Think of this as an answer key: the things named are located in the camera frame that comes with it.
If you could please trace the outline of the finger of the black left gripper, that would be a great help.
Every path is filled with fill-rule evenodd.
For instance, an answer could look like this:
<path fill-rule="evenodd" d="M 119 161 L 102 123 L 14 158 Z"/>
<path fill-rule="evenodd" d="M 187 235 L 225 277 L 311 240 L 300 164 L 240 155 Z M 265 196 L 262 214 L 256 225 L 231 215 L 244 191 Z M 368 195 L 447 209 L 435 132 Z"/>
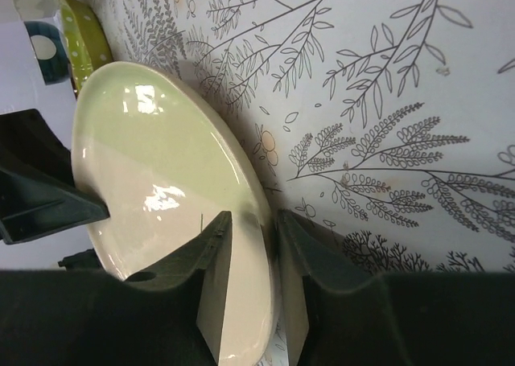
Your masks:
<path fill-rule="evenodd" d="M 1 116 L 1 240 L 38 240 L 109 217 L 100 199 L 80 191 L 71 153 L 37 109 Z"/>

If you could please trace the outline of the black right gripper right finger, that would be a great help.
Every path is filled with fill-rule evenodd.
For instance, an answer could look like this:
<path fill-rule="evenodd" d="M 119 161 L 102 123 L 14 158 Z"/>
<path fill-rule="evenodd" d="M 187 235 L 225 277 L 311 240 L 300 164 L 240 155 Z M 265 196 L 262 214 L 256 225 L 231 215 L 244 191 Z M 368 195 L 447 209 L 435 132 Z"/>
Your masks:
<path fill-rule="evenodd" d="M 292 365 L 511 365 L 510 273 L 370 275 L 277 216 Z"/>

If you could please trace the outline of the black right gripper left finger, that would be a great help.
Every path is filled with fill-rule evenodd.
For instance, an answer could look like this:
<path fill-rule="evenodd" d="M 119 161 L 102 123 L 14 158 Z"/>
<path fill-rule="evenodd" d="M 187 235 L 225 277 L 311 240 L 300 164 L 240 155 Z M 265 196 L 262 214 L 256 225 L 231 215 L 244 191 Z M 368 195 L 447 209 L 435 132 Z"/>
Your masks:
<path fill-rule="evenodd" d="M 4 270 L 4 365 L 214 365 L 198 325 L 215 273 L 229 268 L 233 220 L 119 280 L 101 270 Z"/>

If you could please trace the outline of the beige green floral plate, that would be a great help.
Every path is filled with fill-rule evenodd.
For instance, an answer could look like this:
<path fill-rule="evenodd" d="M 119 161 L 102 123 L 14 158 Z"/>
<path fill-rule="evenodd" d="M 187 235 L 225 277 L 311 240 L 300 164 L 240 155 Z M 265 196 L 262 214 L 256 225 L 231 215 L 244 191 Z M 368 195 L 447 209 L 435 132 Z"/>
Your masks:
<path fill-rule="evenodd" d="M 278 318 L 273 216 L 233 132 L 181 80 L 142 64 L 97 69 L 79 92 L 72 131 L 76 186 L 101 198 L 88 227 L 104 269 L 121 280 L 233 217 L 227 269 L 211 277 L 200 329 L 221 365 L 255 365 Z"/>

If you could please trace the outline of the green dotted scalloped plate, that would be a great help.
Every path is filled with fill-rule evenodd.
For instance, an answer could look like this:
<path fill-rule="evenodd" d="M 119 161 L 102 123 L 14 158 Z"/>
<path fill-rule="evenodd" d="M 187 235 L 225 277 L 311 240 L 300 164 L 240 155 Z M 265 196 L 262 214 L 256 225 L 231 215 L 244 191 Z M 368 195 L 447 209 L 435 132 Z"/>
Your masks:
<path fill-rule="evenodd" d="M 98 17 L 85 3 L 60 0 L 60 16 L 76 95 L 98 68 L 113 62 Z"/>

